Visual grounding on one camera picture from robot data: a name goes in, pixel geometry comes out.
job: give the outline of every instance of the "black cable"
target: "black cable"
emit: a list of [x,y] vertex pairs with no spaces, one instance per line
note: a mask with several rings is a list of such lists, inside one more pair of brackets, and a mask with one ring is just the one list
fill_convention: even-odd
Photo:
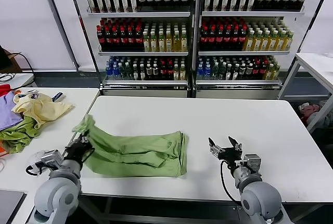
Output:
[[17,90],[17,89],[19,89],[19,88],[21,88],[21,87],[26,87],[26,86],[31,85],[32,83],[34,83],[34,82],[35,82],[35,78],[36,78],[36,76],[35,76],[35,72],[34,72],[34,70],[32,69],[32,67],[31,67],[31,65],[30,65],[30,62],[28,61],[28,59],[26,58],[26,56],[24,56],[23,54],[20,54],[20,53],[18,53],[18,52],[13,52],[12,54],[21,55],[22,57],[24,57],[25,60],[26,60],[26,62],[27,62],[28,65],[29,65],[29,68],[30,68],[32,74],[33,74],[33,80],[32,80],[32,82],[27,83],[27,84],[22,85],[22,86],[19,86],[19,87],[16,87],[16,88],[14,88],[14,89],[12,89],[12,90]]
[[229,194],[229,192],[228,192],[228,190],[227,190],[227,188],[226,188],[226,186],[225,186],[224,179],[223,179],[223,163],[224,163],[224,162],[225,162],[225,161],[222,161],[222,162],[221,162],[221,180],[222,180],[223,189],[224,189],[225,193],[229,196],[229,198],[230,198],[234,203],[236,203],[238,206],[241,206],[241,203],[238,202],[238,201],[236,201],[236,200],[235,200],[235,199]]

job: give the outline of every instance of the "purple cloth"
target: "purple cloth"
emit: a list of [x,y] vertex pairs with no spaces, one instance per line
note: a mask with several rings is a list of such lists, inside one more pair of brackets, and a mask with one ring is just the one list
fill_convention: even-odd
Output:
[[20,113],[11,111],[16,105],[12,100],[13,98],[13,91],[0,97],[0,130],[12,127],[23,121]]

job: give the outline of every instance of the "green towel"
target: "green towel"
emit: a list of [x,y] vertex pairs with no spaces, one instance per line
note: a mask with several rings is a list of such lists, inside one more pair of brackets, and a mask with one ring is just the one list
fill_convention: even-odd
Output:
[[88,132],[95,152],[85,164],[95,173],[114,177],[177,177],[186,173],[188,137],[180,131],[161,136],[117,137],[96,127],[91,115],[86,115],[73,131]]
[[3,140],[3,146],[9,153],[17,153],[27,146],[33,137],[39,135],[38,130],[34,128],[36,121],[24,116],[24,120],[15,126],[0,131],[0,140]]

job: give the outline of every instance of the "drink shelf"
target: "drink shelf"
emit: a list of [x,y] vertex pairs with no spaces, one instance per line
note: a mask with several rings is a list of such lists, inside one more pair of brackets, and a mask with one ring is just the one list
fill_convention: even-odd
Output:
[[239,16],[239,17],[299,17],[304,12],[289,11],[203,11],[202,16],[222,17],[222,16]]
[[288,55],[290,51],[198,51],[199,56]]
[[171,52],[144,52],[144,51],[100,51],[100,56],[188,56],[187,51],[171,51]]

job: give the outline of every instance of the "yellow cloth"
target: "yellow cloth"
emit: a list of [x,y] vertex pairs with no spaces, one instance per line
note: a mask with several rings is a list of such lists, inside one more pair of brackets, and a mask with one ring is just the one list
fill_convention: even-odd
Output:
[[35,129],[39,129],[46,121],[54,121],[70,110],[73,105],[62,102],[52,102],[52,98],[38,93],[37,98],[32,98],[36,93],[27,94],[25,97],[19,98],[19,95],[14,96],[16,106],[12,111],[23,113],[24,116],[30,116],[36,120]]

